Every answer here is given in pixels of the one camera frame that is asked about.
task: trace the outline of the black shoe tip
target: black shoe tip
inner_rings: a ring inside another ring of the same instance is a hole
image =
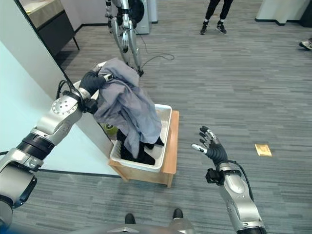
[[[179,208],[175,209],[172,219],[174,219],[174,218],[183,218],[183,212],[181,209],[179,209]]]
[[[133,216],[133,214],[128,213],[125,216],[125,224],[135,224],[135,223],[136,223],[136,220],[135,220],[135,217]]]

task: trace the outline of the black pants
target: black pants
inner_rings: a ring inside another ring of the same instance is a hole
[[[218,6],[220,0],[210,0],[207,13],[206,13],[206,19],[209,20],[210,17],[213,15],[216,6]],[[231,4],[233,0],[224,0],[222,12],[220,14],[220,19],[225,20],[226,16],[228,15],[228,12],[230,10]]]

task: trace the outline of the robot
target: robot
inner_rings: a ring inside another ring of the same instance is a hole
[[[113,34],[117,46],[119,47],[123,61],[129,65],[129,47],[131,49],[136,70],[141,77],[144,72],[141,67],[140,50],[137,47],[135,28],[144,15],[143,3],[139,0],[105,0],[106,14],[108,18],[108,28]],[[112,15],[112,2],[118,9],[116,17]]]
[[[12,222],[12,209],[23,205],[37,183],[34,172],[43,165],[49,155],[69,133],[74,123],[79,121],[83,113],[95,113],[97,102],[96,91],[106,82],[114,79],[112,74],[98,75],[102,64],[98,64],[85,74],[79,87],[72,85],[71,91],[64,91],[63,96],[56,99],[50,111],[45,114],[21,143],[0,160],[0,233],[9,228]],[[235,232],[238,234],[266,234],[263,220],[253,202],[249,183],[241,178],[239,170],[233,170],[226,151],[217,136],[207,127],[200,128],[199,133],[204,145],[193,144],[192,147],[212,159],[215,169],[206,174],[208,183],[220,187],[227,211]],[[106,234],[106,233],[144,233],[144,234],[194,234],[192,224],[183,218],[177,209],[174,219],[168,227],[136,224],[109,224],[98,228],[79,230],[72,234]]]

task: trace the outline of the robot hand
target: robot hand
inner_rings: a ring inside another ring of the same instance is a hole
[[[128,52],[129,47],[129,34],[127,31],[122,33],[121,47],[124,53]]]
[[[113,33],[113,30],[112,30],[112,19],[111,18],[108,18],[107,20],[107,26],[108,26],[108,31],[110,34]]]
[[[192,144],[192,147],[204,153],[208,158],[212,159],[215,165],[228,159],[225,149],[221,145],[216,135],[206,126],[200,128],[199,135],[203,138],[199,141],[205,146]]]
[[[112,74],[98,75],[105,63],[106,62],[97,64],[82,78],[78,90],[83,98],[90,98],[106,82],[109,82],[114,78]]]

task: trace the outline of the person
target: person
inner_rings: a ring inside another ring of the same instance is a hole
[[[306,50],[312,50],[312,38],[299,43],[299,46],[305,48]]]
[[[206,13],[206,17],[205,17],[205,20],[203,22],[203,27],[200,30],[201,35],[204,35],[206,33],[210,17],[213,15],[215,8],[219,4],[219,2],[220,2],[220,0],[210,0],[209,6],[207,9],[207,13]],[[220,31],[220,33],[222,33],[222,34],[226,34],[226,30],[224,28],[223,23],[224,23],[226,16],[228,15],[228,12],[230,10],[232,2],[233,2],[233,0],[224,0],[222,12],[220,14],[220,20],[218,21],[217,27],[216,27],[216,29],[218,31]]]

